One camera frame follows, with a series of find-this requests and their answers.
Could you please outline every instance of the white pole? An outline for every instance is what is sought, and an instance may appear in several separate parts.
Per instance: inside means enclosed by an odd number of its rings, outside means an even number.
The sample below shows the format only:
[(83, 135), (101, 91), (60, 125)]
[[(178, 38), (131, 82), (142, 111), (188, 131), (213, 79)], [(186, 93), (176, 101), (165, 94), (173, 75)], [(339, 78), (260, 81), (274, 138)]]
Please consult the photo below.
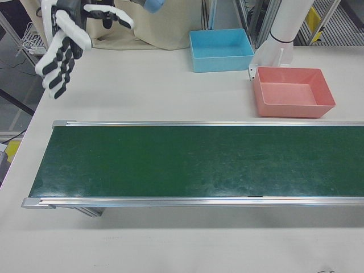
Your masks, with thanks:
[(293, 59), (293, 40), (314, 0), (282, 0), (268, 39), (257, 49), (249, 65), (250, 78), (257, 67), (289, 65)]

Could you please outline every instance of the yellow object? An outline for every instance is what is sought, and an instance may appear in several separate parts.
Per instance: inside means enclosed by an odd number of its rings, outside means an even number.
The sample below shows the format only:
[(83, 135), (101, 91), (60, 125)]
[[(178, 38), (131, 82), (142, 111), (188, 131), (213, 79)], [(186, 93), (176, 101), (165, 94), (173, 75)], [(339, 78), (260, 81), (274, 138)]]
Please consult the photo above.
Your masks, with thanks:
[(7, 145), (6, 149), (5, 149), (5, 153), (7, 154), (7, 161), (8, 162), (13, 162), (14, 156), (19, 148), (20, 145), (20, 141), (14, 140), (9, 142), (9, 144)]
[[(311, 32), (314, 32), (321, 21), (321, 17), (319, 16), (315, 8), (311, 7), (305, 20)], [(317, 33), (315, 38), (313, 38), (313, 41), (316, 42), (320, 38), (321, 34), (322, 30)]]

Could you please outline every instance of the beige cloth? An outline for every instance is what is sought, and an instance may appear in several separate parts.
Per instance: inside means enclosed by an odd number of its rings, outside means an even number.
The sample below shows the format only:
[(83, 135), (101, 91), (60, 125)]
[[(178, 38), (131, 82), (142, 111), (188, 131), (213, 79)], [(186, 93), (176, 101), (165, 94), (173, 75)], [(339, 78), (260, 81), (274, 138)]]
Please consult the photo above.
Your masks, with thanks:
[[(20, 0), (44, 41), (43, 22), (36, 17), (38, 0)], [(154, 14), (142, 6), (122, 0), (115, 0), (115, 6), (124, 10), (135, 23), (134, 30), (128, 30), (113, 23), (111, 29), (102, 26), (102, 20), (88, 19), (87, 32), (93, 47), (105, 49), (179, 49), (189, 46), (189, 32), (201, 29), (201, 0), (166, 0), (163, 7)]]

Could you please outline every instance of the cable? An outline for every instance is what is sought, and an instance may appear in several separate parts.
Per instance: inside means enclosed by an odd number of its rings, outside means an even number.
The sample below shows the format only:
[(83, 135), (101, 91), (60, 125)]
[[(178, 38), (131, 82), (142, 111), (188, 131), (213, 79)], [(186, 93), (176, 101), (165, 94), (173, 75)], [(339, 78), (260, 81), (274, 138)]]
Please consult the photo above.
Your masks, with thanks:
[(21, 134), (24, 134), (26, 132), (27, 129), (23, 130), (21, 133), (17, 134), (16, 136), (12, 137), (12, 138), (9, 138), (8, 140), (4, 141), (4, 142), (1, 142), (1, 144), (5, 144), (7, 142), (10, 142), (12, 141), (14, 138), (17, 138), (18, 136), (20, 136)]
[(19, 65), (21, 65), (21, 64), (23, 64), (23, 63), (25, 63), (25, 61), (26, 61), (26, 59), (24, 59), (22, 63), (15, 64), (13, 67), (0, 67), (0, 69), (12, 69), (12, 68), (15, 68), (15, 67), (17, 67), (17, 66), (19, 66)]
[(31, 73), (27, 73), (27, 72), (24, 72), (24, 71), (19, 71), (20, 73), (24, 73), (26, 75), (29, 75), (29, 76), (38, 76), (37, 74), (31, 74)]

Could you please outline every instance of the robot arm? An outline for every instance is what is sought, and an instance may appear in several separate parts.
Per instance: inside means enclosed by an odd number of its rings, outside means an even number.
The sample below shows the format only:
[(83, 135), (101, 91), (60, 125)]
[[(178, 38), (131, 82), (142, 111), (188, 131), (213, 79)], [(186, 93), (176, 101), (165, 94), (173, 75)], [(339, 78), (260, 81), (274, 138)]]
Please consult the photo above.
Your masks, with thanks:
[[(52, 98), (58, 98), (66, 91), (75, 59), (82, 56), (83, 50), (92, 48), (91, 38), (85, 31), (87, 18), (102, 19), (104, 22), (118, 21), (133, 29), (133, 20), (124, 11), (114, 7), (112, 0), (107, 2), (111, 5), (92, 4), (90, 0), (42, 0), (43, 24), (49, 49), (37, 63), (35, 71), (44, 77), (43, 87)], [(162, 6), (164, 0), (132, 2), (153, 13)]]

